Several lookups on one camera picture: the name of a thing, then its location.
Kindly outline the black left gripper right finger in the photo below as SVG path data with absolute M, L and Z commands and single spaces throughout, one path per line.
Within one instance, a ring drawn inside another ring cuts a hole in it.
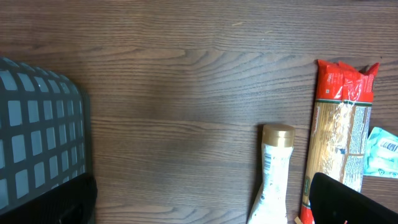
M 397 213 L 317 172 L 309 194 L 315 224 L 397 224 Z

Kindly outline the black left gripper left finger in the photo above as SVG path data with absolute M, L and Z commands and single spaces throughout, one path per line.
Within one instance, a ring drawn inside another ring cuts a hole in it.
M 1 223 L 94 223 L 98 189 L 94 175 L 83 173 L 1 215 Z

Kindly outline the white tube gold cap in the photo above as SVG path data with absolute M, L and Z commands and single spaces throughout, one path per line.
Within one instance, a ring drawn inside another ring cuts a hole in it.
M 262 129 L 262 184 L 247 224 L 287 223 L 286 193 L 289 161 L 294 150 L 295 128 L 266 124 Z

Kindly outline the teal snack bar wrapper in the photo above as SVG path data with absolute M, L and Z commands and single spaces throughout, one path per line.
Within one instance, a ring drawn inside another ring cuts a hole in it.
M 397 179 L 397 136 L 373 128 L 365 147 L 364 175 Z

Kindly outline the orange pasta package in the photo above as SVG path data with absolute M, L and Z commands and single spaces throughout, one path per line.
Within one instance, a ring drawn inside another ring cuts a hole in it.
M 300 214 L 304 224 L 314 222 L 309 193 L 315 173 L 322 172 L 357 192 L 361 191 L 373 86 L 378 70 L 378 63 L 361 73 L 343 62 L 318 61 Z

